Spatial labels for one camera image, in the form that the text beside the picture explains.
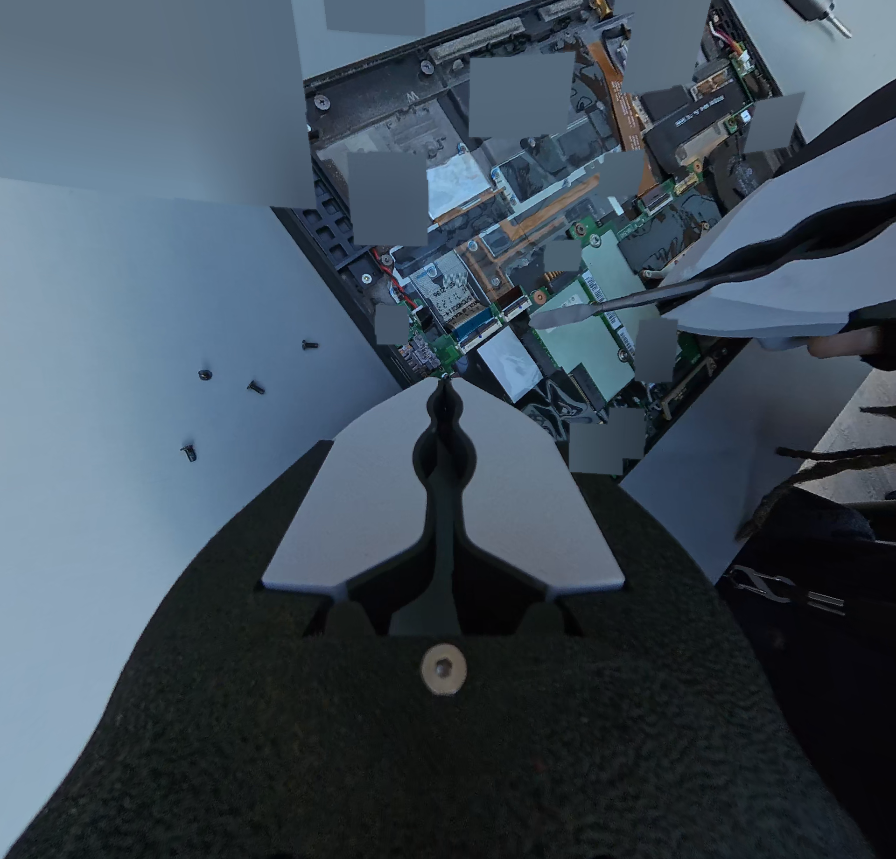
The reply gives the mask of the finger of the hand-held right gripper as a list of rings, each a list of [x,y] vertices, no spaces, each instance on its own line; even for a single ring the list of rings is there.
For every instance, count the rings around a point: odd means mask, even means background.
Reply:
[[[670,281],[767,266],[773,270],[756,279],[687,298],[671,319],[697,335],[773,340],[894,319],[894,202],[841,204],[799,223],[757,210],[732,213]]]
[[[783,237],[815,213],[830,219],[846,204],[884,199],[891,186],[797,186],[771,179],[701,238],[668,274],[675,285],[706,272],[733,251]],[[894,226],[868,243],[820,260],[793,260],[761,279],[714,287],[735,301],[890,301],[894,299]]]

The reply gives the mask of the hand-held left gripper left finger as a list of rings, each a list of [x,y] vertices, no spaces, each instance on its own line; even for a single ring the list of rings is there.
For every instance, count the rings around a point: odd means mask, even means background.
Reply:
[[[443,387],[426,379],[335,437],[261,578],[265,589],[355,602],[383,636],[423,595],[437,557],[428,478]]]

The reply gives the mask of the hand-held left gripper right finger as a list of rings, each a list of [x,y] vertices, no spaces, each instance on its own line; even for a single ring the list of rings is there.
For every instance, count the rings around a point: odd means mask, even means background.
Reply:
[[[624,574],[554,440],[511,405],[454,378],[448,451],[462,633],[583,635],[568,599],[617,591]]]

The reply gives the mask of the black handled metal spudger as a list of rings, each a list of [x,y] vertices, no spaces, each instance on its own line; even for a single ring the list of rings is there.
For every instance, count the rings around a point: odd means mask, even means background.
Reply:
[[[535,330],[551,330],[553,328],[576,324],[585,321],[589,317],[601,314],[614,313],[621,309],[641,307],[643,305],[656,305],[663,302],[678,300],[694,294],[702,293],[708,289],[726,283],[736,283],[745,279],[745,274],[722,274],[709,278],[693,279],[671,286],[660,286],[653,290],[639,293],[631,293],[626,296],[592,302],[588,304],[566,305],[554,309],[542,308],[532,314],[530,327]]]

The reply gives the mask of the black laptop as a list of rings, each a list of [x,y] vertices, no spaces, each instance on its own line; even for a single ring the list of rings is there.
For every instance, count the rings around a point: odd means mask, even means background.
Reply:
[[[633,382],[596,411],[530,327],[542,308],[598,302],[581,278],[582,239],[613,231],[645,291],[805,146],[746,152],[758,104],[781,95],[729,0],[711,0],[694,74],[647,95],[622,91],[632,29],[616,0],[531,0],[416,38],[307,82],[315,204],[274,213],[401,389],[461,377],[514,405],[557,442],[572,423],[645,417],[645,450],[745,346],[678,335],[671,378],[635,377],[635,338],[600,315]],[[472,137],[469,69],[478,58],[574,55],[570,119],[549,136]],[[357,242],[351,154],[422,159],[435,191],[421,247]],[[454,250],[485,309],[445,328],[410,275]]]

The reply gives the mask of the person's right hand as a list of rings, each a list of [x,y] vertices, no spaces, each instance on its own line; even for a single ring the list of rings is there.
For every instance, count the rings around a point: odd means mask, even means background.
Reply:
[[[876,356],[880,352],[881,342],[881,329],[868,327],[832,336],[809,338],[806,348],[811,356],[818,359]]]

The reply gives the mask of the person's brown hair locks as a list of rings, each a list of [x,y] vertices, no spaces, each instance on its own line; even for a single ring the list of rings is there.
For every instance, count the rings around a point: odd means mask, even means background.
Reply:
[[[778,447],[780,457],[808,461],[809,467],[801,469],[771,488],[737,529],[735,540],[743,543],[766,527],[776,509],[784,509],[785,499],[794,497],[801,484],[828,479],[848,471],[866,471],[894,465],[893,443],[875,447],[843,450],[808,451]],[[849,541],[872,540],[873,530],[856,512],[842,505],[832,508],[822,505],[795,503],[793,517],[783,517],[770,532],[777,538],[845,539]]]

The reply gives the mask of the silver metal clasp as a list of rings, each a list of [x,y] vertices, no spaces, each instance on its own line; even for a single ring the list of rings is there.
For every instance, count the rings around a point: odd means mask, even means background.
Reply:
[[[735,589],[760,596],[776,604],[809,607],[838,617],[846,616],[843,599],[801,587],[784,576],[772,576],[741,564],[734,564],[723,578]]]

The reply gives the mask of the person's black clothing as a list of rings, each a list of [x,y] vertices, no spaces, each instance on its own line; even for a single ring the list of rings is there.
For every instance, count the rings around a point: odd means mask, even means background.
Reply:
[[[790,729],[878,857],[894,857],[895,559],[857,508],[796,489],[734,561],[845,602],[845,617],[716,587],[743,629]],[[842,505],[872,540],[777,538],[795,503]]]

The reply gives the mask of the silver shielded wireless card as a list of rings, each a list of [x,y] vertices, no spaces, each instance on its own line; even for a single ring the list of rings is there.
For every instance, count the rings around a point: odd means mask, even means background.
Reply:
[[[409,277],[445,328],[459,327],[485,309],[475,279],[454,250],[429,260]]]

